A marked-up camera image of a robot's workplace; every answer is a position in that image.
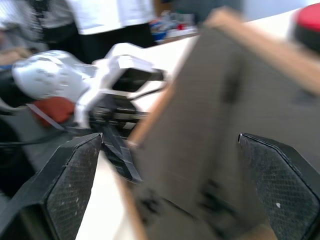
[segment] red component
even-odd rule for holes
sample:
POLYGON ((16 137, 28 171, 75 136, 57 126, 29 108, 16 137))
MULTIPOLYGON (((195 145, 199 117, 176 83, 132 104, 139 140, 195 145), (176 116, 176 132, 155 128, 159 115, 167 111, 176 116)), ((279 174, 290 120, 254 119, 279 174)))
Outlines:
POLYGON ((184 29, 185 29, 185 25, 182 24, 182 23, 180 23, 180 24, 176 27, 176 29, 178 29, 178 30, 184 30, 184 29))
MULTIPOLYGON (((71 101, 59 96, 34 101, 33 104, 58 124, 62 124, 67 121, 72 116, 75 109, 75 105, 71 101)), ((43 126, 51 126, 41 116, 35 113, 34 115, 43 126)))
POLYGON ((320 32, 320 3, 301 9, 296 16, 296 23, 301 27, 320 32))

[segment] white plastic part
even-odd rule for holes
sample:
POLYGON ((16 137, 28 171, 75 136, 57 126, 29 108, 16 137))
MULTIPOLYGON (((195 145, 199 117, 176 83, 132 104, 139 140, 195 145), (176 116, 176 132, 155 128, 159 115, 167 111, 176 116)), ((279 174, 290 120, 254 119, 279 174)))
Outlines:
POLYGON ((18 61, 12 75, 19 89, 33 99, 58 96, 75 103, 89 88, 88 79, 96 69, 68 52, 53 50, 18 61))
POLYGON ((114 58, 119 56, 131 56, 140 60, 144 60, 150 63, 150 58, 147 51, 139 46, 133 45, 131 43, 118 43, 114 45, 110 51, 105 55, 105 59, 112 61, 114 58))
POLYGON ((80 128, 89 129, 89 110, 103 97, 102 83, 106 81, 109 69, 102 67, 97 71, 95 78, 91 79, 90 88, 76 102, 74 109, 74 121, 80 128))

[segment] black pants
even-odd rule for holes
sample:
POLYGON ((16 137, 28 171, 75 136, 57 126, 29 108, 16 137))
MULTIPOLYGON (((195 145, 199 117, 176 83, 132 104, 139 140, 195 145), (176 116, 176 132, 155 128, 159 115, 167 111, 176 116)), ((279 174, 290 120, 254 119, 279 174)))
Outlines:
POLYGON ((142 48, 156 45, 148 23, 92 35, 81 35, 83 50, 89 62, 103 59, 115 44, 131 43, 142 48))
POLYGON ((81 62, 86 64, 92 63, 92 61, 86 57, 81 43, 81 36, 77 32, 63 41, 57 43, 48 43, 47 45, 50 50, 63 50, 71 53, 81 62))

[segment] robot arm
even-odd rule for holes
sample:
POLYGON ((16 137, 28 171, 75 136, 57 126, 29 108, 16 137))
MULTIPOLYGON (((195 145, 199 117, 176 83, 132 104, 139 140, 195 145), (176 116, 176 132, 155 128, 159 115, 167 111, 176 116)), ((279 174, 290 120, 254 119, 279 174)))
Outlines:
POLYGON ((102 132, 107 158, 120 175, 139 182, 120 132, 126 123, 136 123, 143 114, 127 96, 147 81, 163 80, 163 74, 148 61, 142 48, 129 43, 115 45, 106 58, 101 68, 58 50, 20 60, 11 71, 0 72, 0 110, 12 114, 34 100, 53 96, 69 99, 75 103, 75 135, 102 132))

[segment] white shirt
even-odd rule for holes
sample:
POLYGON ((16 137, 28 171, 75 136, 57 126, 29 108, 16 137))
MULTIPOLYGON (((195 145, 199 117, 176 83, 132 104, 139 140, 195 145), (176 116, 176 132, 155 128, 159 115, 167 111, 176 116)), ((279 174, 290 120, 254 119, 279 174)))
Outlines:
POLYGON ((98 34, 150 22, 152 0, 67 0, 82 35, 98 34))
MULTIPOLYGON (((58 28, 74 21, 65 0, 51 0, 50 10, 46 13, 42 26, 47 29, 58 28)), ((0 28, 10 29, 20 26, 29 29, 34 19, 35 11, 26 0, 0 0, 0 28)))

